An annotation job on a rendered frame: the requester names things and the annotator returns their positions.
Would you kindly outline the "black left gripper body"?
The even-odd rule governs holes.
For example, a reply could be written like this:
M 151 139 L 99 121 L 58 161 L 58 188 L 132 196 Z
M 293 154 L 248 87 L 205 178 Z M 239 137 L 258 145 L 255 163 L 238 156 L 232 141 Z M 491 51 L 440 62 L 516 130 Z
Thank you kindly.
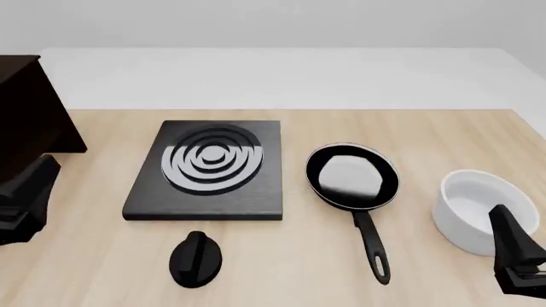
M 0 246 L 28 242 L 30 232 L 25 226 L 27 211 L 18 207 L 0 206 Z

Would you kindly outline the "flat black stove plate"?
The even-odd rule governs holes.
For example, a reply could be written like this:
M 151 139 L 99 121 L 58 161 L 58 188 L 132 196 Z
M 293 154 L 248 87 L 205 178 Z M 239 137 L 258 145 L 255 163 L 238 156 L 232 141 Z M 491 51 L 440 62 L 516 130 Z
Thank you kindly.
M 122 216 L 127 221 L 280 221 L 281 148 L 277 120 L 166 120 Z

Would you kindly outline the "round black stove knob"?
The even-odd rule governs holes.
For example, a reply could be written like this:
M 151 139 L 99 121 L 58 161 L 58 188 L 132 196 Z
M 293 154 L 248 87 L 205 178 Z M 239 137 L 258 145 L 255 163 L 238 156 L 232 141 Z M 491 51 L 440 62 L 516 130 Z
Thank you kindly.
M 199 288 L 216 278 L 222 262 L 218 243 L 204 232 L 192 231 L 171 253 L 169 271 L 179 286 Z

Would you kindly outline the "black frying pan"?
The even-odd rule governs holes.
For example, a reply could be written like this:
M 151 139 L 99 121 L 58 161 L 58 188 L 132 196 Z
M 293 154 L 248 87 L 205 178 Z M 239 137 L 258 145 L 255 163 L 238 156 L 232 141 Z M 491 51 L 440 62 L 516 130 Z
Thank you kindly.
M 391 280 L 390 265 L 369 212 L 389 204 L 397 196 L 400 178 L 393 163 L 373 148 L 337 142 L 309 155 L 305 176 L 320 199 L 352 214 L 372 273 L 386 286 Z

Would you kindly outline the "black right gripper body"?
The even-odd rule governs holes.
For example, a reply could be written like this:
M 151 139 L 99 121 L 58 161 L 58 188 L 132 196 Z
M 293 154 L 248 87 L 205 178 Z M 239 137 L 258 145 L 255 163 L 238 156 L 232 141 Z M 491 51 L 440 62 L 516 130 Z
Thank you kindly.
M 546 270 L 539 269 L 545 263 L 546 258 L 495 258 L 495 278 L 504 294 L 546 297 Z

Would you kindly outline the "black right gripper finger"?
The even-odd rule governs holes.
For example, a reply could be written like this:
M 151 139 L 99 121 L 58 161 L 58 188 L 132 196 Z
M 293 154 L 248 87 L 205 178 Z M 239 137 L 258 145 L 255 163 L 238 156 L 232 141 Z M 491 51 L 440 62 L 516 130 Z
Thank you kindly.
M 495 244 L 495 266 L 539 266 L 546 263 L 546 250 L 517 222 L 506 206 L 489 212 Z

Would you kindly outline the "dark wooden cabinet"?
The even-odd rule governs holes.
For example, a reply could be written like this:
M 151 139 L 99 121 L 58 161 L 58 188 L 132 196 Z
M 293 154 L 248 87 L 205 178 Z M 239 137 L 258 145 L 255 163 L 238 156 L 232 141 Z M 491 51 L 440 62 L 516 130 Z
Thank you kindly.
M 0 55 L 0 183 L 42 154 L 87 151 L 39 58 Z

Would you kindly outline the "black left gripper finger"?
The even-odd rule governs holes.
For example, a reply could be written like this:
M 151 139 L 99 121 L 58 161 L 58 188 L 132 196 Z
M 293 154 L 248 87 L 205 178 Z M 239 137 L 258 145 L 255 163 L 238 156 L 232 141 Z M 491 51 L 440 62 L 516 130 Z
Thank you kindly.
M 60 170 L 52 155 L 42 155 L 7 181 L 7 206 L 27 211 L 24 222 L 31 238 L 47 224 L 49 197 Z

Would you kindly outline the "white round bowl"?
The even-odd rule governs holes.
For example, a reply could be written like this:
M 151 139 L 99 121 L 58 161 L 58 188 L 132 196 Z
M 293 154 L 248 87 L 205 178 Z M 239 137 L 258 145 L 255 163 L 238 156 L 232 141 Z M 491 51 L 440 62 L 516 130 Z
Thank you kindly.
M 528 235 L 540 224 L 538 210 L 511 182 L 485 171 L 458 170 L 445 176 L 432 210 L 439 232 L 453 245 L 475 255 L 495 255 L 489 212 L 502 204 Z

